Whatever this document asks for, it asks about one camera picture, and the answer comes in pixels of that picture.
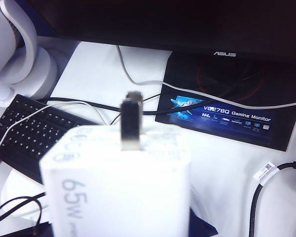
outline sticker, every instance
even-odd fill
[[[280,171],[274,164],[270,161],[263,166],[253,177],[258,180],[259,183],[264,186],[266,182],[273,177],[278,171]]]

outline charger prong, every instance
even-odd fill
[[[125,98],[121,104],[122,150],[140,150],[140,127],[143,113],[142,102],[140,101],[138,92],[129,92],[127,96],[128,98]]]

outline white cable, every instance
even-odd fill
[[[93,108],[93,109],[97,112],[97,114],[99,115],[99,117],[101,118],[101,120],[102,120],[102,122],[104,123],[104,125],[107,125],[107,123],[104,121],[102,115],[101,115],[100,112],[97,110],[97,108],[93,107],[92,105],[90,105],[90,104],[88,104],[88,103],[86,103],[86,102],[84,102],[84,104],[86,104],[86,105],[90,106],[91,108]]]
[[[166,82],[163,82],[161,80],[147,80],[147,81],[143,81],[143,82],[135,82],[129,76],[129,74],[128,74],[126,68],[125,68],[123,56],[122,56],[122,53],[121,53],[120,48],[119,48],[118,45],[116,45],[116,49],[117,49],[119,59],[120,59],[120,63],[122,65],[124,73],[126,74],[127,78],[130,80],[130,82],[135,84],[135,85],[146,85],[146,84],[156,84],[156,83],[158,83],[158,84],[166,85],[166,86],[168,86],[168,87],[170,87],[172,89],[175,89],[175,90],[180,90],[180,91],[184,91],[184,92],[193,93],[193,94],[196,94],[196,95],[205,96],[207,98],[211,98],[211,99],[214,99],[214,100],[217,100],[217,101],[220,101],[220,102],[224,102],[226,104],[234,105],[234,106],[244,108],[244,109],[249,109],[249,110],[272,110],[272,109],[279,109],[279,108],[285,108],[285,107],[290,107],[290,106],[296,105],[296,102],[295,102],[295,103],[284,104],[284,105],[275,105],[275,106],[249,106],[249,105],[239,104],[239,103],[236,103],[236,102],[233,102],[233,101],[230,101],[230,100],[225,100],[225,99],[222,99],[220,97],[217,97],[217,96],[214,96],[214,95],[209,95],[209,94],[199,92],[199,91],[196,91],[196,90],[189,90],[189,89],[176,87],[176,86],[173,86],[173,85],[168,84]]]
[[[43,110],[45,110],[45,109],[47,109],[47,108],[49,108],[49,107],[56,106],[56,105],[61,105],[61,104],[68,104],[68,103],[84,104],[84,105],[87,105],[87,106],[91,106],[90,104],[88,104],[88,103],[86,103],[86,102],[84,102],[84,101],[66,101],[66,102],[60,102],[60,103],[53,104],[53,105],[47,105],[47,106],[45,106],[45,107],[43,107],[43,108],[41,108],[41,109],[35,111],[34,113],[28,115],[27,117],[25,117],[25,118],[23,118],[23,119],[21,119],[21,120],[15,122],[13,125],[11,125],[11,126],[6,130],[6,132],[4,133],[4,135],[3,135],[3,137],[2,137],[2,139],[1,139],[1,141],[0,141],[0,146],[1,146],[1,144],[3,143],[3,140],[5,139],[6,135],[7,135],[8,132],[10,131],[10,129],[13,128],[15,125],[17,125],[17,124],[19,124],[19,123],[21,123],[21,122],[27,120],[28,118],[32,117],[33,115],[36,115],[37,113],[39,113],[39,112],[41,112],[41,111],[43,111]]]

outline blue graphic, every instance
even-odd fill
[[[197,104],[197,103],[200,103],[203,101],[203,100],[184,97],[184,96],[177,96],[176,100],[174,100],[174,99],[170,99],[170,100],[175,105],[172,109],[177,108],[177,107],[185,107],[185,106],[189,106],[189,105],[194,105],[194,104]],[[186,110],[186,111],[182,111],[182,112],[172,113],[172,115],[176,115],[178,119],[192,121],[191,115],[193,115],[193,114],[189,110]]]

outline black cable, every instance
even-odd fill
[[[225,91],[224,93],[219,95],[219,97],[225,96],[226,94],[231,92],[236,86],[231,87],[230,89],[228,89],[227,91]],[[46,97],[46,98],[39,99],[37,101],[39,101],[39,102],[45,102],[45,101],[76,101],[76,99],[69,99],[69,98],[62,98],[62,97]],[[85,100],[79,100],[79,101],[86,102],[86,103],[90,104],[91,106],[94,106],[94,107],[97,107],[97,108],[102,108],[102,109],[106,109],[106,110],[112,110],[112,111],[120,112],[120,108],[118,108],[118,107],[93,103],[93,102],[85,101]],[[209,103],[211,103],[213,101],[215,101],[215,100],[214,99],[209,99],[207,101],[200,102],[200,103],[197,103],[197,104],[194,104],[194,105],[189,105],[189,106],[185,106],[185,107],[178,107],[178,108],[174,108],[174,109],[170,109],[170,110],[143,111],[143,114],[144,115],[164,115],[164,114],[169,114],[169,113],[182,112],[182,111],[191,110],[191,109],[201,107],[201,106],[209,104]]]
[[[251,62],[247,64],[247,66],[245,67],[243,73],[240,75],[239,80],[235,83],[235,85],[233,85],[232,87],[230,87],[229,89],[227,89],[225,92],[223,92],[222,94],[220,94],[218,97],[222,98],[225,95],[229,94],[230,92],[232,92],[240,83],[244,82],[245,80],[255,77],[256,75],[258,75],[260,72],[255,73],[253,75],[250,75],[246,78],[243,78],[243,76],[245,75],[245,73],[247,72],[247,70],[249,69],[249,67],[251,66]],[[153,97],[159,96],[161,93],[154,95],[152,97],[149,97],[145,100],[151,99]],[[45,97],[42,99],[38,99],[37,101],[39,102],[44,102],[46,103],[47,101],[76,101],[77,99],[69,99],[69,98],[63,98],[63,97]],[[114,107],[114,106],[108,106],[108,105],[103,105],[103,104],[98,104],[98,103],[93,103],[90,101],[85,101],[85,100],[79,100],[79,101],[83,101],[86,102],[88,104],[90,104],[91,106],[97,107],[97,108],[101,108],[101,109],[106,109],[106,110],[112,110],[112,111],[116,111],[116,112],[120,112],[120,108],[118,107]],[[182,111],[186,111],[186,110],[191,110],[191,109],[195,109],[204,105],[207,105],[211,102],[215,101],[214,99],[209,99],[207,101],[204,102],[200,102],[194,105],[189,105],[189,106],[184,106],[184,107],[178,107],[178,108],[174,108],[174,109],[170,109],[170,110],[163,110],[163,111],[143,111],[144,115],[164,115],[164,114],[169,114],[169,113],[175,113],[175,112],[182,112]]]
[[[294,168],[296,169],[296,161],[291,163],[285,163],[281,164],[277,167],[279,170],[285,169],[285,168]],[[257,202],[260,195],[260,192],[262,190],[263,186],[259,184],[257,186],[257,189],[255,191],[255,194],[253,195],[252,203],[251,203],[251,211],[250,211],[250,225],[249,225],[249,237],[254,237],[255,235],[255,215],[256,215],[256,208],[257,208]]]
[[[17,200],[17,199],[23,199],[23,198],[26,198],[27,200],[21,202],[20,204],[16,205],[15,207],[13,207],[12,209],[8,210],[6,213],[4,213],[3,215],[0,216],[0,221],[2,221],[3,219],[5,219],[6,217],[8,217],[9,215],[11,215],[13,212],[15,212],[16,210],[20,209],[21,207],[23,207],[24,205],[28,204],[29,202],[31,201],[35,201],[38,206],[39,206],[39,210],[40,210],[40,213],[39,213],[39,217],[37,219],[37,222],[36,222],[36,226],[40,223],[40,219],[41,219],[41,212],[42,212],[42,206],[40,204],[40,202],[38,201],[38,198],[41,198],[45,196],[45,193],[41,193],[41,194],[38,194],[38,195],[35,195],[33,197],[28,197],[28,196],[24,196],[24,197],[16,197],[16,198],[13,198],[7,202],[5,202],[4,204],[2,204],[0,206],[0,210],[5,206],[7,205],[8,203],[14,201],[14,200]]]
[[[146,98],[146,99],[143,100],[143,101],[150,100],[150,99],[152,99],[152,98],[154,98],[154,97],[157,97],[157,96],[159,96],[159,95],[161,95],[161,93],[156,94],[156,95],[153,95],[153,96],[151,96],[151,97],[148,97],[148,98]],[[119,114],[113,119],[112,122],[110,122],[110,125],[112,125],[112,124],[118,119],[119,116],[120,116],[120,113],[119,113]]]

